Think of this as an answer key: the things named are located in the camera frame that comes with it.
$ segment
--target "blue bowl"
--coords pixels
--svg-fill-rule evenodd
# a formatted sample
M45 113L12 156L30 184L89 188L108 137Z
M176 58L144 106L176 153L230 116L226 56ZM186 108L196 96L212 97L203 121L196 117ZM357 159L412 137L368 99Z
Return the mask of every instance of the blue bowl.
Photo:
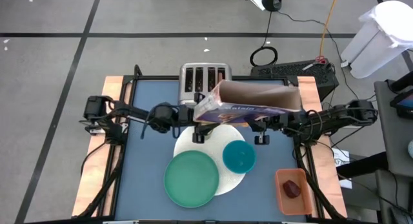
M247 173L256 164L256 151L246 141L232 141L224 148L223 161L231 172Z

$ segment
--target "blue table surface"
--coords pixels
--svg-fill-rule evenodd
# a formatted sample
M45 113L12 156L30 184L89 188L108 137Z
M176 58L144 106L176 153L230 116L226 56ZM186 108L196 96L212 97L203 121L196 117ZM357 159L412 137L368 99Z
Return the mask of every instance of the blue table surface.
M282 81L249 81L277 83ZM177 103L178 81L138 81L134 106L150 110L153 106ZM219 221L294 221L305 217L286 216L278 209L275 173L281 168L297 168L292 157L293 142L280 132L267 132L270 144L254 145L255 167L230 192L215 196L195 209L176 205L165 192L163 176L173 158L176 140L172 133L160 134L147 128L140 139L143 124L132 121L129 128L125 162L116 207L116 220L219 220ZM249 128L237 128L246 141L254 144Z

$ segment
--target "white bin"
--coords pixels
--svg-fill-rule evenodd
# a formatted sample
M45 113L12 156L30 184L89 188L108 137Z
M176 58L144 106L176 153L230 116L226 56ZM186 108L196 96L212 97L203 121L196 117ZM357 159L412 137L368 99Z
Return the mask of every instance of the white bin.
M400 1L376 5L359 17L365 22L341 58L351 63L357 79L371 75L391 59L413 47L413 9Z

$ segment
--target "food item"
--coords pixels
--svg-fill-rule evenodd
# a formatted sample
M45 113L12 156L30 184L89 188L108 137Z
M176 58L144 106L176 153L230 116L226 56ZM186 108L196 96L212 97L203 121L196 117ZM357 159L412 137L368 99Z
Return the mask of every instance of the food item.
M289 198L296 198L301 194L300 187L291 180L283 183L283 189Z

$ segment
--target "gray floor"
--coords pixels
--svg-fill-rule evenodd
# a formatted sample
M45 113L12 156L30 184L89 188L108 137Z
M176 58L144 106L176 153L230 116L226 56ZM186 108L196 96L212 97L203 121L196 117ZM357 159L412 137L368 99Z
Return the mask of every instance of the gray floor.
M413 0L400 0L413 5ZM81 33L94 0L0 0L0 33L79 33L75 37L0 37L0 223L13 223L45 141ZM283 0L282 12L296 19L325 21L331 0ZM358 16L376 0L337 0L329 29L355 34ZM244 0L100 0L92 33L265 33L267 12ZM316 23L295 23L272 15L272 33L321 33ZM44 169L25 221L69 218L79 183L80 164L89 136L77 123L86 98L100 94L105 76L131 74L139 64L146 75L177 75L187 62L228 63L234 75L248 75L249 55L263 42L253 37L88 38L56 128ZM342 51L351 39L336 39ZM313 59L319 38L270 38L278 63ZM270 54L257 56L266 63ZM332 103L347 103L354 95L344 84L339 58L330 39L324 54L336 65L340 86ZM397 79L408 72L401 56L366 79L348 84L360 98L374 93L373 82ZM333 141L354 131L340 130ZM379 123L348 138L340 147L369 156L384 150Z

